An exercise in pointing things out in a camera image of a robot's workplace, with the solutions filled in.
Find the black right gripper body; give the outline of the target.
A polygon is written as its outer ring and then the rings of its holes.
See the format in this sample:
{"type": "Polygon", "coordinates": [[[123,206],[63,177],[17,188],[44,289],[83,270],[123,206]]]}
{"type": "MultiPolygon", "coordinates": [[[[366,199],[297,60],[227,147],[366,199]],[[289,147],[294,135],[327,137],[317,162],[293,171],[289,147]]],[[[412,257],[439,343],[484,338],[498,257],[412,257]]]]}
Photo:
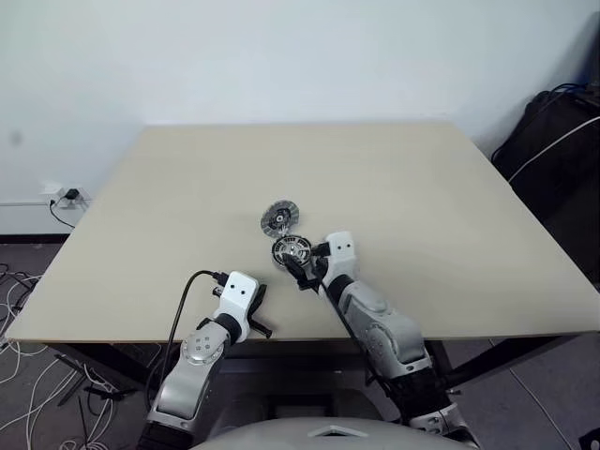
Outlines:
{"type": "Polygon", "coordinates": [[[309,261],[309,270],[312,278],[308,280],[312,290],[323,289],[327,287],[324,283],[324,277],[328,270],[328,260],[323,256],[311,257],[309,261]]]}

